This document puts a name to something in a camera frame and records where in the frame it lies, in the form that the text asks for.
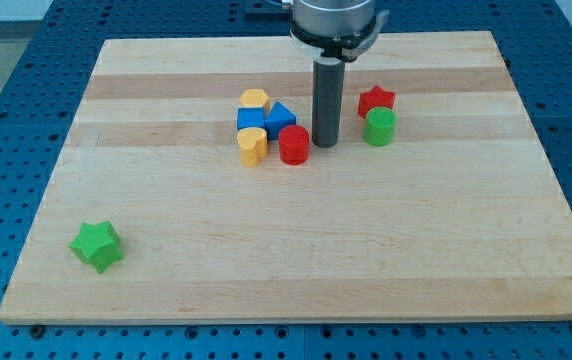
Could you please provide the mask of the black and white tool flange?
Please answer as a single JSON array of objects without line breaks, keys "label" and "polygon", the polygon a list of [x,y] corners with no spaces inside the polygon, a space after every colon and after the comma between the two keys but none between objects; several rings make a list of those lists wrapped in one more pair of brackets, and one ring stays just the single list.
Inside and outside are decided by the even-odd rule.
[{"label": "black and white tool flange", "polygon": [[388,21],[388,10],[293,10],[290,36],[294,47],[314,62],[350,63],[373,46]]}]

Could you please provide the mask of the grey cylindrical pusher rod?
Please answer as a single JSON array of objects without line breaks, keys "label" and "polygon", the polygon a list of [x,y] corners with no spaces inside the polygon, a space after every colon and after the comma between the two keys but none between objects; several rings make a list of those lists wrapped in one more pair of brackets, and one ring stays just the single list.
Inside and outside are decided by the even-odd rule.
[{"label": "grey cylindrical pusher rod", "polygon": [[337,144],[341,122],[345,65],[313,65],[312,141],[317,147]]}]

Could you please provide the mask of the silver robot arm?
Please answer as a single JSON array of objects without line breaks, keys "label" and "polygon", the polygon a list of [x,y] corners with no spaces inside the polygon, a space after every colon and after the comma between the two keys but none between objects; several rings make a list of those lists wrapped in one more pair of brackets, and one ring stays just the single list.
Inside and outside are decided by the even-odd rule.
[{"label": "silver robot arm", "polygon": [[376,10],[375,0],[293,0],[290,36],[313,62],[312,142],[337,144],[341,122],[345,65],[376,42],[390,12]]}]

